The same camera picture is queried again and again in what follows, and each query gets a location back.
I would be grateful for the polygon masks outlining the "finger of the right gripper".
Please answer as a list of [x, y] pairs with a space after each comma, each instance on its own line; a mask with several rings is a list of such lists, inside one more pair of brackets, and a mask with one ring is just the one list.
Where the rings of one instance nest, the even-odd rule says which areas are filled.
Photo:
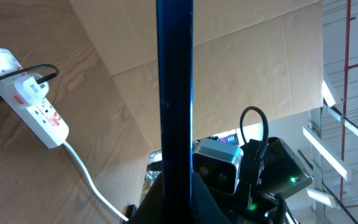
[[163, 174], [159, 174], [127, 224], [164, 224]]
[[192, 216], [197, 224], [230, 224], [199, 173], [192, 173]]

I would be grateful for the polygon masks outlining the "blue Galaxy smartphone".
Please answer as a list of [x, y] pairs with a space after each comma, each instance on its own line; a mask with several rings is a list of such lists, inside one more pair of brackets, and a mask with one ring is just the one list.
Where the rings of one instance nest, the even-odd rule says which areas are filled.
[[164, 223], [192, 222], [193, 1], [157, 0]]

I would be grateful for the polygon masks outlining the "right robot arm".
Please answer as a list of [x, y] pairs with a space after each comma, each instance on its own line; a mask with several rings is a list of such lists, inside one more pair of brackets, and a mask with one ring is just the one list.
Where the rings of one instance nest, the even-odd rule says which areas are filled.
[[164, 141], [161, 174], [129, 223], [284, 223], [286, 198], [312, 183], [280, 138], [238, 147]]

